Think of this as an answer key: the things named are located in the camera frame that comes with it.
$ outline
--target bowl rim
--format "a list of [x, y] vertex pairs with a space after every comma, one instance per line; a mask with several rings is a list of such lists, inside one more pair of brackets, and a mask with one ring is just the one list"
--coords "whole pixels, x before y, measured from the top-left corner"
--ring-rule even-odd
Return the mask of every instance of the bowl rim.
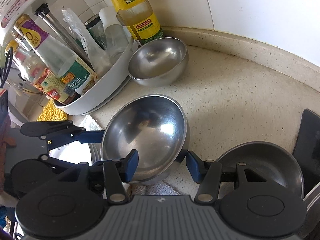
[[301, 180], [301, 198], [303, 199], [304, 196], [304, 180], [303, 180], [303, 174], [302, 174], [302, 170], [301, 167], [298, 163], [298, 161], [296, 160], [296, 158], [290, 154], [287, 150], [285, 150], [284, 148], [282, 148], [281, 146], [275, 144], [275, 143], [271, 143], [271, 142], [267, 142], [267, 141], [250, 141], [250, 142], [245, 142], [245, 143], [241, 143], [237, 146], [232, 147], [231, 149], [227, 150], [225, 153], [223, 153], [222, 155], [220, 155], [216, 161], [218, 162], [220, 159], [222, 159], [225, 155], [227, 155], [228, 153], [230, 153], [231, 151], [238, 149], [242, 146], [246, 146], [246, 145], [251, 145], [251, 144], [265, 144], [265, 145], [269, 145], [269, 146], [274, 146], [276, 148], [278, 148], [279, 150], [281, 150], [283, 153], [285, 153], [286, 156], [288, 156], [294, 163], [295, 165], [298, 167], [299, 169], [299, 175], [300, 175], [300, 180]]
[[113, 122], [113, 120], [116, 118], [116, 116], [125, 108], [127, 107], [128, 105], [130, 105], [131, 103], [139, 100], [139, 99], [142, 99], [142, 98], [147, 98], [147, 97], [161, 97], [161, 98], [165, 98], [165, 99], [168, 99], [170, 100], [171, 102], [173, 102], [180, 110], [181, 114], [182, 114], [182, 117], [183, 117], [183, 122], [184, 122], [184, 130], [183, 130], [183, 136], [182, 136], [182, 142], [179, 146], [179, 149], [177, 150], [176, 154], [174, 156], [172, 156], [172, 160], [170, 160], [170, 162], [163, 168], [161, 169], [159, 172], [157, 172], [155, 175], [149, 177], [149, 178], [146, 178], [146, 179], [142, 179], [142, 180], [132, 180], [130, 181], [129, 183], [130, 184], [135, 184], [135, 183], [143, 183], [143, 182], [146, 182], [146, 181], [149, 181], [157, 176], [159, 176], [160, 174], [162, 174], [164, 171], [166, 171], [170, 166], [171, 164], [175, 161], [175, 159], [177, 158], [177, 156], [179, 155], [180, 151], [182, 150], [182, 147], [184, 145], [184, 142], [186, 141], [186, 137], [187, 137], [187, 130], [188, 130], [188, 119], [187, 119], [187, 116], [185, 114], [185, 112], [183, 111], [182, 107], [180, 106], [180, 104], [174, 100], [173, 98], [171, 97], [168, 97], [166, 95], [162, 95], [162, 94], [149, 94], [149, 95], [144, 95], [144, 96], [141, 96], [141, 97], [138, 97], [132, 101], [130, 101], [129, 103], [125, 104], [123, 107], [121, 107], [117, 112], [116, 114], [111, 118], [110, 122], [108, 123], [104, 133], [103, 133], [103, 136], [102, 136], [102, 141], [101, 141], [101, 148], [100, 148], [100, 157], [101, 159], [103, 159], [103, 142], [105, 140], [105, 137], [106, 137], [106, 133], [109, 129], [109, 127], [111, 126], [111, 123]]
[[[143, 48], [144, 46], [146, 46], [146, 45], [148, 45], [148, 44], [151, 44], [151, 43], [153, 43], [153, 42], [155, 42], [155, 41], [157, 41], [157, 40], [161, 40], [161, 39], [175, 39], [175, 40], [178, 40], [178, 41], [182, 42], [182, 44], [183, 44], [184, 47], [185, 47], [185, 53], [184, 53], [184, 55], [183, 55], [183, 57], [182, 57], [182, 60], [181, 60], [179, 63], [177, 63], [177, 65], [175, 65], [175, 66], [174, 66], [172, 69], [170, 69], [169, 71], [167, 71], [167, 72], [165, 72], [165, 73], [163, 73], [163, 74], [157, 75], [157, 76], [155, 76], [155, 77], [151, 77], [151, 78], [137, 78], [137, 77], [133, 76], [133, 75], [130, 73], [130, 70], [129, 70], [129, 65], [130, 65], [130, 62], [131, 62], [131, 59], [133, 58], [133, 56], [134, 56], [141, 48]], [[172, 72], [172, 71], [185, 59], [185, 57], [186, 57], [187, 54], [188, 54], [187, 45], [185, 44], [184, 41], [182, 41], [182, 40], [180, 40], [180, 39], [178, 39], [178, 38], [176, 38], [176, 37], [171, 37], [171, 36], [169, 36], [169, 37], [162, 37], [162, 38], [159, 38], [159, 39], [155, 39], [155, 40], [149, 41], [148, 43], [146, 43], [146, 44], [142, 45], [140, 48], [138, 48], [138, 49], [135, 51], [135, 53], [132, 54], [132, 56], [131, 56], [131, 58], [130, 58], [130, 60], [129, 60], [129, 63], [128, 63], [128, 73], [129, 73], [129, 76], [130, 76], [132, 79], [134, 79], [134, 80], [152, 80], [152, 79], [154, 79], [154, 78], [161, 78], [161, 77], [163, 77], [163, 76], [166, 76], [166, 75], [169, 74], [170, 72]]]

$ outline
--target bottle cap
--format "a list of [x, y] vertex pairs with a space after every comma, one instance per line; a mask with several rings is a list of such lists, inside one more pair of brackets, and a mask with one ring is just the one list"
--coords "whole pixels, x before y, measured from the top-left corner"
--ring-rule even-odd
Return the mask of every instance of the bottle cap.
[[106, 30], [107, 27], [113, 24], [121, 25], [116, 17], [116, 11], [113, 6], [108, 6], [101, 9], [101, 11], [99, 12], [99, 16], [103, 23], [103, 30]]
[[17, 37], [21, 36], [19, 33], [17, 33], [15, 30], [10, 30], [10, 33], [12, 35], [12, 37], [14, 39], [16, 39]]
[[84, 26], [85, 26], [87, 29], [90, 29], [90, 28], [92, 28], [93, 26], [95, 26], [98, 22], [100, 22], [99, 14], [95, 14], [95, 15], [93, 15], [89, 20], [87, 20], [87, 21], [84, 23]]
[[23, 14], [20, 16], [20, 18], [16, 21], [16, 23], [14, 24], [13, 28], [17, 31], [17, 33], [19, 33], [20, 35], [22, 35], [22, 32], [19, 30], [20, 27], [28, 20], [30, 20], [30, 16], [28, 14]]
[[17, 48], [19, 47], [19, 44], [14, 40], [10, 41], [9, 44], [7, 45], [7, 47], [5, 48], [4, 53], [8, 53], [10, 47], [12, 47], [13, 52], [15, 52], [17, 50]]

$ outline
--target kitchen countertop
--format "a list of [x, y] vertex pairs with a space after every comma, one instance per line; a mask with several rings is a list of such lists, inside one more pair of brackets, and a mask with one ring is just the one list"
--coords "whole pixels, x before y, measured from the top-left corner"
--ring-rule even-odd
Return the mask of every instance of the kitchen countertop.
[[[202, 160], [217, 159], [248, 141], [268, 141], [292, 153], [302, 111], [320, 113], [320, 93], [280, 72], [246, 59], [188, 46], [189, 64], [174, 84], [147, 88], [130, 81], [108, 104], [90, 114], [105, 128], [126, 103], [147, 94], [174, 98], [190, 125], [190, 146]], [[79, 125], [83, 116], [74, 116]], [[185, 161], [166, 180], [195, 196]]]

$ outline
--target metal bowl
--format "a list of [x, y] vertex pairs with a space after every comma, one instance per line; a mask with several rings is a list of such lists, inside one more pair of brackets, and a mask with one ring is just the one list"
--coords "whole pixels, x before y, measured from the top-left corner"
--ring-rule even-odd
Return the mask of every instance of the metal bowl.
[[186, 44], [172, 37], [148, 42], [131, 57], [128, 70], [135, 82], [147, 87], [162, 87], [176, 81], [189, 61]]
[[120, 159], [138, 150], [139, 164], [131, 183], [165, 179], [183, 161], [189, 125], [181, 106], [163, 95], [147, 95], [122, 107], [102, 138], [102, 160]]
[[[235, 167], [239, 162], [247, 163], [301, 198], [304, 196], [303, 175], [298, 162], [276, 144], [269, 142], [240, 144], [221, 155], [217, 161], [228, 167]], [[232, 190], [232, 182], [221, 183], [218, 198], [223, 198]]]
[[298, 236], [304, 239], [320, 222], [320, 182], [303, 199], [307, 206], [307, 217], [301, 227]]

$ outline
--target condiment bottle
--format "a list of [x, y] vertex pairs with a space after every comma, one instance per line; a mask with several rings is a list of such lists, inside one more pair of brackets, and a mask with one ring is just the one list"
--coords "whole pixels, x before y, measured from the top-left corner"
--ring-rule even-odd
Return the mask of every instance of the condiment bottle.
[[87, 28], [88, 32], [95, 40], [95, 42], [104, 50], [107, 47], [106, 37], [103, 31], [103, 24], [100, 20], [99, 14], [95, 14], [89, 20], [84, 23], [84, 26]]
[[13, 48], [13, 60], [19, 68], [21, 75], [33, 86], [51, 98], [67, 105], [79, 97], [70, 87], [60, 81], [42, 62], [34, 52], [19, 47], [16, 41], [10, 41], [5, 49], [8, 53]]
[[97, 82], [97, 74], [73, 50], [42, 30], [27, 14], [17, 20], [14, 29], [52, 73], [78, 94], [83, 95]]
[[128, 46], [128, 38], [125, 35], [122, 25], [117, 20], [115, 9], [112, 6], [101, 9], [99, 16], [103, 23], [104, 35], [108, 47], [107, 52], [110, 56], [111, 63], [114, 64]]
[[161, 38], [162, 28], [148, 0], [111, 0], [121, 21], [141, 45]]

